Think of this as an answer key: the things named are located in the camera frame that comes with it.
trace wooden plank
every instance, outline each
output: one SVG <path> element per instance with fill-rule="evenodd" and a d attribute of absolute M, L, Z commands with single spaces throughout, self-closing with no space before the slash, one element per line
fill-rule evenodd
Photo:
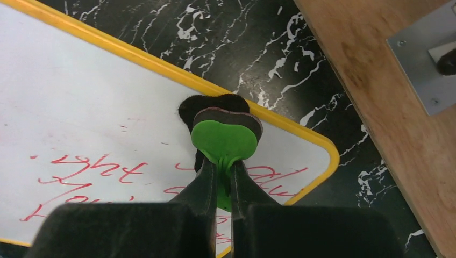
<path fill-rule="evenodd" d="M 442 257 L 456 257 L 456 106 L 429 117 L 386 39 L 447 0 L 295 0 Z"/>

